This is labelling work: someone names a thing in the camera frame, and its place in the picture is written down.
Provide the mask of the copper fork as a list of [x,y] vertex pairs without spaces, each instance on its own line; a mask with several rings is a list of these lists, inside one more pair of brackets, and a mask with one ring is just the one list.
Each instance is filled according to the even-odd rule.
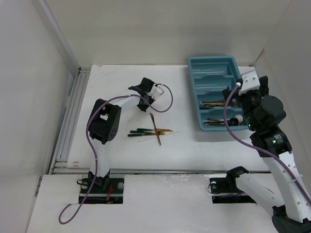
[[225,100],[220,101],[202,101],[199,103],[200,108],[214,108],[214,107],[222,107],[225,105]]

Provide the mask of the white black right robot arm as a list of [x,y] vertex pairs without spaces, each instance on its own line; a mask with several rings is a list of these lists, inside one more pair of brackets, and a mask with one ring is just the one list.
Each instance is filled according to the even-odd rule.
[[311,196],[294,162],[292,146],[278,126],[286,117],[281,100],[269,95],[266,76],[241,78],[232,89],[223,90],[224,115],[232,99],[242,109],[253,134],[251,144],[240,140],[226,122],[229,134],[239,143],[255,149],[268,166],[281,193],[274,194],[242,167],[228,170],[225,185],[230,191],[240,190],[252,198],[270,216],[279,233],[311,231]]

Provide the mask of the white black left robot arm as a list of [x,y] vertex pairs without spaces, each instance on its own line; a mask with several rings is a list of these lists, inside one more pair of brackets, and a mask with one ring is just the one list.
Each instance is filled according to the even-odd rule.
[[95,101],[86,129],[88,143],[94,152],[94,165],[88,178],[97,192],[104,192],[109,186],[109,158],[104,155],[103,145],[116,137],[121,113],[133,107],[145,112],[163,93],[158,84],[143,78],[139,85],[129,87],[118,97]]

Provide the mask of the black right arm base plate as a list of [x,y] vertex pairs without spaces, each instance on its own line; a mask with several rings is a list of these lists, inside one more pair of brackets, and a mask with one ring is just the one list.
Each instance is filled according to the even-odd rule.
[[225,177],[210,178],[207,190],[213,204],[256,203],[246,193],[232,186]]

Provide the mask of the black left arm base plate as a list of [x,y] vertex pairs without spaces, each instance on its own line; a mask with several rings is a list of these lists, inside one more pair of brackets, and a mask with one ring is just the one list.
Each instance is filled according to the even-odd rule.
[[[93,185],[84,204],[123,204],[124,177],[110,178],[108,184],[101,188]],[[80,185],[79,203],[82,203],[89,190],[91,181],[88,178],[78,179]]]

